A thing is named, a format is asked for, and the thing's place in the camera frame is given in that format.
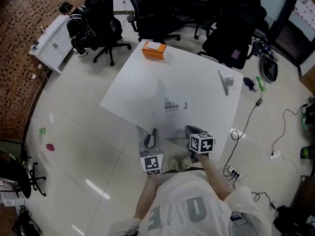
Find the foot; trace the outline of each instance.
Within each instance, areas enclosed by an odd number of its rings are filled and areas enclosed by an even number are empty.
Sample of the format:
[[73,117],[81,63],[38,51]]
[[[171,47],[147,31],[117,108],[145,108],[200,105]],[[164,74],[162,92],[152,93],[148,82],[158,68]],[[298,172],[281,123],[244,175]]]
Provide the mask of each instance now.
[[86,51],[84,54],[79,54],[79,53],[78,53],[78,57],[79,57],[79,58],[81,58],[81,57],[86,56],[87,54],[88,54],[88,52],[87,52],[87,51]]
[[182,169],[183,171],[188,170],[192,167],[192,161],[190,156],[186,156],[182,159]]
[[168,161],[168,167],[170,170],[175,170],[179,172],[178,162],[174,157],[171,157]]

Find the person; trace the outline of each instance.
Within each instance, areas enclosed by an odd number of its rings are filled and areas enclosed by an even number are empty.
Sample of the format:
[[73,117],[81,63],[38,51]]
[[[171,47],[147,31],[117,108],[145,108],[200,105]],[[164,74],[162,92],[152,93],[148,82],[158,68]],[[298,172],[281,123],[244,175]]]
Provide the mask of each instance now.
[[269,236],[271,226],[248,187],[232,191],[206,155],[202,168],[175,158],[170,171],[147,177],[133,218],[113,223],[108,236]]
[[86,10],[84,5],[74,8],[69,2],[64,2],[59,7],[59,11],[63,15],[69,15],[70,19],[67,23],[67,29],[69,36],[71,37],[71,44],[74,51],[78,53],[78,57],[81,58],[88,54],[85,48],[91,48],[97,50],[97,40],[87,34],[87,28],[82,22],[83,12]]

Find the power strip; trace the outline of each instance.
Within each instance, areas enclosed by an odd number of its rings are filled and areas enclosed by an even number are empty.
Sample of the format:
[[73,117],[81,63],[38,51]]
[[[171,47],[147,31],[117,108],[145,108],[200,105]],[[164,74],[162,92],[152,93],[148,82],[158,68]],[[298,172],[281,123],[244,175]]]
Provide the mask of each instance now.
[[237,171],[236,169],[234,169],[232,166],[228,167],[227,170],[228,170],[231,174],[233,174],[234,176],[239,175],[239,176],[237,177],[237,179],[240,179],[240,178],[241,178],[241,173],[240,173],[239,171]]

